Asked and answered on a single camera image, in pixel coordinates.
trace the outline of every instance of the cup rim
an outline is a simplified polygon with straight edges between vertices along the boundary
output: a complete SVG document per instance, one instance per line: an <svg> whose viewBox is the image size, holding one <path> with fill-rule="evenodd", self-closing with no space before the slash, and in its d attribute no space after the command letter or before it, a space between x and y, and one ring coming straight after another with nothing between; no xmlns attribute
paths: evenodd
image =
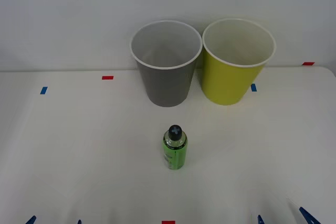
<svg viewBox="0 0 336 224"><path fill-rule="evenodd" d="M177 65L177 66L173 66L173 67L157 67L157 66L153 66L153 65L150 65L150 64L147 64L147 63L143 62L142 60L140 60L140 59L134 54L134 52L133 52L133 50L132 50L132 43L133 43L134 37L138 34L138 32L140 32L142 29L144 29L144 28L146 28L146 27L148 27L148 26L151 26L151 25L154 25L154 24L158 24L158 23L164 23L164 22L167 22L167 23L176 23L176 24L180 24L180 25L186 26L186 27L190 28L192 31L194 31L194 32L197 34L197 36L198 36L198 38L199 38L200 48L199 48L198 52L195 54L195 56L194 56L191 60L189 60L189 61L187 61L186 63L183 63L183 64L181 64L181 65ZM199 33L194 27L192 27L191 25L188 25L187 23L184 23L184 22L181 22L181 21L177 21L177 20L164 19L164 20L159 20L159 21L150 22L150 23L148 23L148 24L142 26L138 31L136 31L136 32L133 34L129 46L130 46L130 49L131 49L131 55L132 55L133 58L134 58L137 62L139 62L140 64L142 64L142 65L144 65L144 66L146 66L146 67L153 68L153 69L158 69L158 70L172 70L172 69L177 69L177 68L184 67L184 66L190 64L191 62L193 62L194 60L196 60L197 57L200 55L200 53L201 53L201 51L202 51L202 48L203 48L203 40L202 40L202 37L201 37L200 33Z"/></svg>
<svg viewBox="0 0 336 224"><path fill-rule="evenodd" d="M271 38L272 42L273 42L273 52L272 54L264 61L260 62L260 63L257 63L257 64L253 64L253 65L239 65L239 64L234 64L234 63L230 63L228 61L225 61L225 60L222 60L220 59L219 57L215 56L209 49L208 47L206 46L205 44L205 34L206 32L214 25L216 25L217 23L220 23L220 22L223 22L223 21L227 21L227 20L238 20L238 21L243 21L243 22L248 22L248 23L251 23L257 27L259 27L260 29L262 29L263 31L265 31ZM202 34L202 41L203 41L203 46L205 48L205 50L212 56L214 57L216 60L220 61L221 63L224 63L224 64L227 64L227 65L230 65L230 66L233 66L233 67L239 67L239 68L254 68L254 67L258 67L258 66L261 66L261 65L264 65L266 64L275 54L276 50L277 50L277 44L275 42L275 39L273 37L273 35L270 33L270 31L268 31L265 27L263 27L262 25L258 24L257 22L254 22L254 21L251 21L251 20L248 20L248 19L243 19L243 18L223 18L223 19L219 19L215 22L212 22L210 25L208 25L206 27L206 29L204 30L203 34Z"/></svg>

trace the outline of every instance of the yellow cup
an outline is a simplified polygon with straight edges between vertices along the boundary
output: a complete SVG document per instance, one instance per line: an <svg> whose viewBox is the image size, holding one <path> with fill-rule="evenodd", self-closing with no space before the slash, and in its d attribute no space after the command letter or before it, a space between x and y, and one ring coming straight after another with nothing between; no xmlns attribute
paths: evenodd
<svg viewBox="0 0 336 224"><path fill-rule="evenodd" d="M203 45L202 90L221 105L237 103L276 51L268 30L238 18L211 23L203 32Z"/></svg>

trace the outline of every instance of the gray cup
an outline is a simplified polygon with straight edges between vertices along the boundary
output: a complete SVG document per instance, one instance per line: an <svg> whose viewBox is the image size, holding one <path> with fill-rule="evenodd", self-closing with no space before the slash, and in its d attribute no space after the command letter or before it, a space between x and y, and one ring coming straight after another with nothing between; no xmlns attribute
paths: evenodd
<svg viewBox="0 0 336 224"><path fill-rule="evenodd" d="M202 46L195 28L173 20L150 23L133 36L132 56L153 103L172 107L186 99Z"/></svg>

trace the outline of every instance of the paper cup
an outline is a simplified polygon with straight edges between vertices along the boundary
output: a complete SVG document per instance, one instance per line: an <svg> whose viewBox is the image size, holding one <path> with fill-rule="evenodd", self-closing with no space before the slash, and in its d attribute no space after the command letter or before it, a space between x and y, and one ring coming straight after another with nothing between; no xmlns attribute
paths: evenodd
<svg viewBox="0 0 336 224"><path fill-rule="evenodd" d="M163 20L142 27L130 43L149 99L172 107L189 92L202 38L190 25Z"/></svg>
<svg viewBox="0 0 336 224"><path fill-rule="evenodd" d="M203 33L202 90L214 103L237 103L276 51L271 33L237 18L210 24Z"/></svg>

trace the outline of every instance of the white wall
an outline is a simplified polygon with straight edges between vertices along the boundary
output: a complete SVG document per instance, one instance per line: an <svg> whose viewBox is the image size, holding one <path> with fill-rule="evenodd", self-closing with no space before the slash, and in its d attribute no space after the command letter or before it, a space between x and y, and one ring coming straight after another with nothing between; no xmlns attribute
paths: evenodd
<svg viewBox="0 0 336 224"><path fill-rule="evenodd" d="M335 0L0 0L0 70L134 68L128 43L140 26L171 18L202 32L228 16L269 28L271 65L336 70Z"/></svg>

